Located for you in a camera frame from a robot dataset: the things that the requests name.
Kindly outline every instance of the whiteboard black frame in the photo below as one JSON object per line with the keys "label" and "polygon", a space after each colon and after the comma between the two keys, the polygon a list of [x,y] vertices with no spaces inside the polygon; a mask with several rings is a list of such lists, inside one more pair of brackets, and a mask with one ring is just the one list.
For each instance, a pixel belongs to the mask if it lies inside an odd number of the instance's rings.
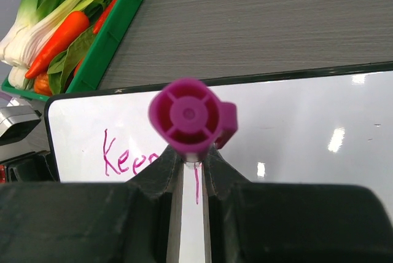
{"label": "whiteboard black frame", "polygon": [[[212,87],[218,85],[235,85],[235,84],[247,84],[247,83],[256,83],[256,82],[273,82],[277,80],[295,80],[295,79],[309,79],[314,77],[345,76],[345,75],[353,75],[353,74],[378,73],[378,72],[385,72],[385,71],[393,71],[393,61],[378,62],[378,63],[364,63],[358,65],[334,66],[329,68],[302,69],[299,71],[284,71],[284,72],[266,73],[266,74],[250,74],[244,76],[219,77],[214,79],[201,79],[201,81],[204,82],[207,86]],[[58,165],[56,161],[55,150],[53,147],[52,134],[50,131],[49,118],[48,118],[50,105],[54,101],[70,99],[70,98],[154,92],[154,91],[162,90],[168,84],[169,82],[163,84],[96,90],[92,92],[64,93],[64,94],[59,94],[50,97],[45,104],[44,121],[47,130],[49,148],[50,148],[50,152],[53,155],[53,162],[55,164],[55,169],[57,174],[56,177],[58,178],[58,180],[60,180],[60,176],[58,172]]]}

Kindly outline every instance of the white vegetable stalk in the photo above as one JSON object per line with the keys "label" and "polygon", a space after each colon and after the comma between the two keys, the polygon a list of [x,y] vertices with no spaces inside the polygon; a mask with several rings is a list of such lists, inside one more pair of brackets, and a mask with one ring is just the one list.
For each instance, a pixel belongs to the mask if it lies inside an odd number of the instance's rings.
{"label": "white vegetable stalk", "polygon": [[75,10],[84,10],[91,3],[79,2],[81,0],[65,0],[33,25],[31,21],[25,20],[26,17],[17,17],[7,36],[0,42],[0,60],[18,68],[29,68],[67,15]]}

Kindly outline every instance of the silver metal device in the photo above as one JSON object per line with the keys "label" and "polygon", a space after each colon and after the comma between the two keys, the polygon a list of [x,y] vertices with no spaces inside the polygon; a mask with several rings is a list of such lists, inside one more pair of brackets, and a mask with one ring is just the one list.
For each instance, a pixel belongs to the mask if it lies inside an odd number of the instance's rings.
{"label": "silver metal device", "polygon": [[31,106],[0,108],[0,146],[22,140],[40,121]]}

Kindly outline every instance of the green plastic tray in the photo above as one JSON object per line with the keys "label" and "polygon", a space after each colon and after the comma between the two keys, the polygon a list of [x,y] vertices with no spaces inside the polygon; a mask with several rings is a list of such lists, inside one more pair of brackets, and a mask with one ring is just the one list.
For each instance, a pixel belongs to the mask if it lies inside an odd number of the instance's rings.
{"label": "green plastic tray", "polygon": [[[142,1],[118,0],[116,2],[66,93],[88,92],[97,89]],[[8,82],[8,77],[2,83],[1,88],[5,92],[29,99],[42,101],[49,99],[48,96],[33,91],[13,88]]]}

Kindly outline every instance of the purple marker end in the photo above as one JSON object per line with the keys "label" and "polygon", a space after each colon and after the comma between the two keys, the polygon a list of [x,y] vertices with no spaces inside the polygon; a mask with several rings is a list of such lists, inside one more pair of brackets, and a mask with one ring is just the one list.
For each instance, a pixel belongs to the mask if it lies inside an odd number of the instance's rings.
{"label": "purple marker end", "polygon": [[238,129],[236,105],[189,78],[169,84],[152,100],[149,119],[186,162],[203,160],[214,143],[222,148]]}

